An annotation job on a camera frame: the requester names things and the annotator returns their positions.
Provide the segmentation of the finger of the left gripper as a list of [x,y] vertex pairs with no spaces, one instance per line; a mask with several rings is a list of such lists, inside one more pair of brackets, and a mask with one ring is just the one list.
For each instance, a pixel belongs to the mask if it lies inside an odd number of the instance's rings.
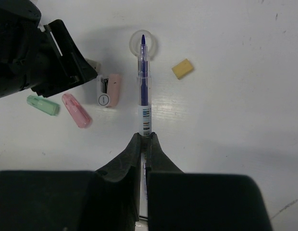
[[45,98],[83,85],[97,77],[85,60],[64,22],[44,25],[35,63],[31,68],[31,90]]

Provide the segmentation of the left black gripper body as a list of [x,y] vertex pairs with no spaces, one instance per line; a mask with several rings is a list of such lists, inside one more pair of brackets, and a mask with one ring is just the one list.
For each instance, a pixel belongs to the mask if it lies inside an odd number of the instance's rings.
[[0,98],[25,89],[53,95],[51,48],[40,20],[32,1],[0,0]]

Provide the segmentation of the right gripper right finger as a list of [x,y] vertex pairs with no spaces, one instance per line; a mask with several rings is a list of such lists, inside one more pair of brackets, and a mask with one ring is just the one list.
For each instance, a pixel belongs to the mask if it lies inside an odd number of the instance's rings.
[[152,133],[146,163],[151,231],[270,231],[259,187],[249,176],[184,173]]

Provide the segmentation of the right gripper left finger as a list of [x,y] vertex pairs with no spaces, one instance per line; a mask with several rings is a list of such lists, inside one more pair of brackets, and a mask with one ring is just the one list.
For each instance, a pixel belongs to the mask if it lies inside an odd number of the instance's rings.
[[95,171],[0,171],[0,231],[133,231],[141,136]]

